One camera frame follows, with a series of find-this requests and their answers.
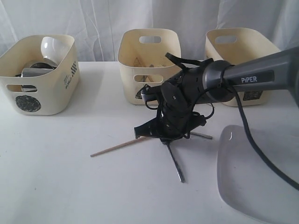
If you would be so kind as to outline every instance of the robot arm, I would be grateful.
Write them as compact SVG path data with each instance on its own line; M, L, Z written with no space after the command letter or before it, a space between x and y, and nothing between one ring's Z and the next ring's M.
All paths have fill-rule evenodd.
M135 127L136 138L147 136L165 142L188 137L186 134L204 126L207 119L193 112L194 105L231 100L235 95L228 86L236 91L287 89L299 106L299 47L236 66L206 60L196 68L182 68L161 86L141 92L146 103L157 100L158 108L154 119Z

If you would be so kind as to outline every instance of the white table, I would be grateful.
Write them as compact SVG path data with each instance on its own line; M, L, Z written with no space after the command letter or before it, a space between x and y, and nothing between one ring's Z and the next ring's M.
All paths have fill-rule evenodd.
M214 140L172 143L182 184L156 139L90 158L134 139L133 128L156 112L125 100L117 63L79 66L71 102L54 116L20 115L0 92L1 224L258 223L226 205L217 189L217 140L225 126L242 125L237 108L216 104L213 118L196 129ZM196 110L208 115L211 107ZM245 113L252 128L299 127L299 109L286 91Z

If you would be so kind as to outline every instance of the storage bin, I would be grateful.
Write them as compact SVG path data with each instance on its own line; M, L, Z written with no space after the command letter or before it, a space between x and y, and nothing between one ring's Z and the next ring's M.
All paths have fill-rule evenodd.
M63 61L52 72L37 77L15 77L30 61L43 61L41 42L45 36L69 46ZM51 115L61 112L70 101L79 80L79 68L73 37L33 35L18 41L0 57L0 87L14 109L21 114ZM33 85L36 92L22 92L22 85Z
M153 42L141 42L144 37ZM172 30L133 29L123 35L118 61L124 94L130 103L144 104L141 89L161 85L180 71L165 57L167 52L181 57L178 35Z
M280 50L266 37L249 28L216 29L206 34L206 57L225 60L237 65ZM242 105L258 105L266 102L271 91L239 92ZM225 102L237 106L236 99Z

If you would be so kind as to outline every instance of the white curtain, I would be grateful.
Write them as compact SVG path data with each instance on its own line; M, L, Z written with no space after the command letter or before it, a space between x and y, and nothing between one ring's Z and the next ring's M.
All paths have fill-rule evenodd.
M248 27L281 50L299 46L298 0L0 0L0 55L34 34L75 37L80 61L115 61L124 32L177 32L182 56L203 59L206 32Z

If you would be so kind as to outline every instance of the black circular logo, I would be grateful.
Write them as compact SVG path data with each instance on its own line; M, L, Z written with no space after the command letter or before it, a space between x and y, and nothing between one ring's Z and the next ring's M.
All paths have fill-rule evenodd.
M17 96L15 98L17 106L26 112L36 112L41 109L40 102L31 96Z

